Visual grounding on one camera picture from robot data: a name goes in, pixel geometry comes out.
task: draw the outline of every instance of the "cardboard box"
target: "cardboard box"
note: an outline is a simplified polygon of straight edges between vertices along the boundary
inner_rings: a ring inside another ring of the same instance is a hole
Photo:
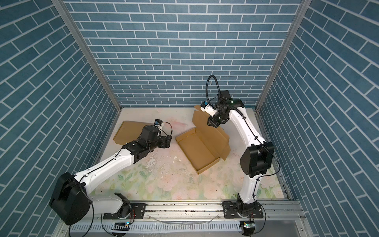
[[[119,145],[125,145],[128,142],[134,141],[139,137],[142,128],[146,125],[152,124],[147,122],[124,121],[113,137],[113,140]]]
[[[192,122],[195,128],[176,137],[176,141],[188,160],[201,174],[216,164],[220,158],[226,159],[230,153],[229,136],[221,128],[207,125],[209,114],[195,106]]]

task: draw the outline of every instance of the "cardboard flap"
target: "cardboard flap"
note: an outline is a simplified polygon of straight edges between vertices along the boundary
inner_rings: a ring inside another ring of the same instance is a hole
[[[216,158],[226,159],[230,152],[229,136],[221,127],[207,125],[209,114],[201,111],[200,106],[195,106],[192,122],[196,126],[196,133],[208,150]]]
[[[134,141],[139,137],[142,128],[146,125],[151,125],[151,123],[124,121],[116,135],[113,137],[113,140],[119,145],[125,145],[128,142]]]

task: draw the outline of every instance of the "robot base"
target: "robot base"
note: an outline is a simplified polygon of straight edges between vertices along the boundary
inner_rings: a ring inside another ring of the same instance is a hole
[[[130,210],[134,210],[134,219],[135,220],[143,219],[143,216],[145,214],[146,204],[145,203],[131,203],[130,206],[131,206]],[[117,215],[117,213],[115,214],[104,213],[103,219],[104,220],[121,220],[119,216]]]
[[[222,207],[225,219],[250,218],[250,214],[253,214],[254,218],[263,218],[262,206],[257,202],[243,203],[240,194],[238,194],[236,202],[225,201],[222,203]]]

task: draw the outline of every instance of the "silver extrusion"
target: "silver extrusion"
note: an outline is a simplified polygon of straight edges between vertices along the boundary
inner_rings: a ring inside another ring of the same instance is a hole
[[[83,36],[81,35],[80,30],[79,30],[78,26],[76,25],[74,19],[72,18],[72,16],[71,16],[69,10],[67,9],[65,3],[63,2],[63,0],[52,0],[52,3],[54,4],[59,15],[61,16],[61,18],[65,22],[67,28],[71,32],[71,35],[75,39],[80,50],[82,51],[82,53],[86,57],[91,68],[94,70],[98,80],[103,85],[106,93],[108,94],[109,98],[112,100],[117,111],[120,112],[121,111],[120,103],[118,102],[116,96],[114,95],[112,89],[110,88],[108,82],[106,81],[103,72],[101,71],[99,65],[97,64],[95,58],[93,57],[91,50],[89,49],[86,41],[84,40]]]
[[[268,79],[266,81],[266,84],[263,87],[262,94],[261,94],[261,96],[258,99],[257,105],[255,107],[255,109],[258,110],[258,111],[261,109],[261,107],[263,105],[263,102],[264,102],[264,100],[265,100],[265,98],[266,98],[266,96],[268,94],[268,91],[270,90],[271,85],[273,84],[273,82],[275,80],[275,77],[276,77],[276,75],[277,75],[277,73],[279,71],[279,68],[280,68],[280,66],[283,63],[284,57],[287,54],[288,49],[291,46],[293,38],[295,38],[295,34],[298,31],[298,29],[299,29],[300,23],[303,20],[303,18],[305,16],[305,13],[307,12],[308,7],[309,7],[311,1],[312,0],[302,0],[302,2],[300,3],[300,5],[299,5],[299,7],[297,9],[295,18],[293,19],[293,22],[292,22],[292,24],[291,24],[291,26],[290,26],[290,28],[288,30],[286,39],[283,42],[283,46],[280,49],[278,57],[275,60],[273,69],[271,70],[270,75],[268,76]]]
[[[295,221],[300,237],[313,237],[308,220]]]
[[[235,201],[231,199],[227,200],[172,200],[172,201],[146,201],[135,200],[131,203],[146,203],[145,215],[142,220],[135,220],[135,226],[142,226],[141,228],[148,228],[151,223],[156,223],[151,217],[157,218],[160,221],[171,222],[198,222],[198,221],[210,221],[212,224],[221,224],[224,222],[239,222],[248,220],[248,218],[236,217],[235,219],[225,219],[224,210],[222,207],[223,201]],[[289,200],[260,200],[267,215],[267,222],[271,221],[298,221],[296,224],[298,228],[306,227],[308,223],[306,221],[305,214],[300,206],[299,201]],[[100,229],[100,214],[95,214],[94,224],[92,225],[91,233]],[[87,230],[91,223],[92,215],[85,216],[80,222],[75,225],[81,226],[80,229]],[[257,221],[263,221],[264,218],[255,218]],[[103,220],[103,225],[106,229],[109,229],[115,222],[115,220]],[[58,227],[53,237],[62,237],[59,235],[61,231],[67,231],[66,226],[62,221],[59,222]]]

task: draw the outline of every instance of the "coiled black cable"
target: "coiled black cable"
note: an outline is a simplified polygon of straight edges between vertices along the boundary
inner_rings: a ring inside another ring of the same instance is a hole
[[[217,87],[217,92],[218,94],[217,95],[221,95],[220,93],[220,86],[218,85],[218,81],[216,79],[216,77],[214,75],[210,75],[207,79],[207,83],[205,84],[205,96],[207,97],[207,102],[208,104],[212,107],[212,109],[214,110],[219,110],[218,108],[214,107],[211,102],[210,102],[210,99],[209,99],[209,96],[208,96],[208,83],[209,83],[209,80],[213,78],[215,80],[215,83],[216,83],[216,87]]]

